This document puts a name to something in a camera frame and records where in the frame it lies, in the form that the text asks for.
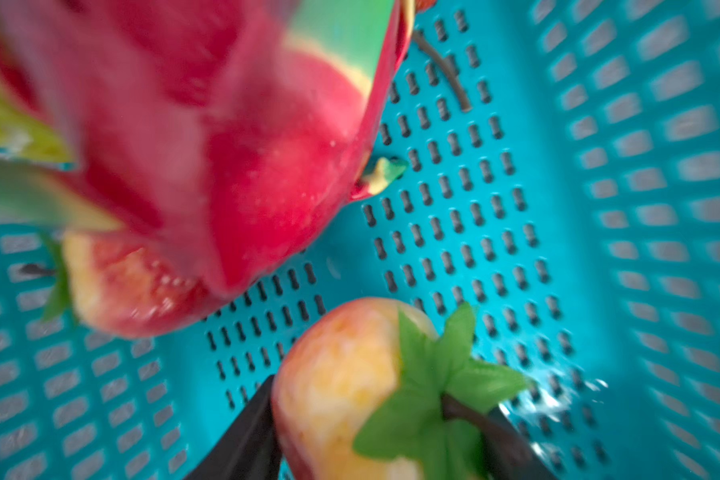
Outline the fake peach with leaves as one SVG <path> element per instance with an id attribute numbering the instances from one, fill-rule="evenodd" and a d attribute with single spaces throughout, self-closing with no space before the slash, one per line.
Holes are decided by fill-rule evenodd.
<path id="1" fill-rule="evenodd" d="M 296 479 L 492 479 L 481 433 L 446 421 L 442 395 L 488 413 L 527 378 L 477 358 L 460 305 L 437 331 L 421 310 L 366 297 L 310 327 L 274 377 L 277 440 Z"/>

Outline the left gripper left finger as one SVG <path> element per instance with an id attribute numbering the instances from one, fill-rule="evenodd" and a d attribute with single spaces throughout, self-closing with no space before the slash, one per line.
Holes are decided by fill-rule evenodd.
<path id="1" fill-rule="evenodd" d="M 271 407 L 274 377 L 258 388 L 206 457 L 186 476 L 190 480 L 276 480 L 282 452 Z"/>

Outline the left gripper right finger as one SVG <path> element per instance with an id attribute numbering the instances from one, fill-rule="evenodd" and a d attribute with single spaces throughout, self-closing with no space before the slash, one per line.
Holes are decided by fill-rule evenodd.
<path id="1" fill-rule="evenodd" d="M 446 421 L 465 421 L 480 431 L 482 463 L 492 479 L 556 479 L 498 407 L 481 413 L 443 394 L 442 415 Z"/>

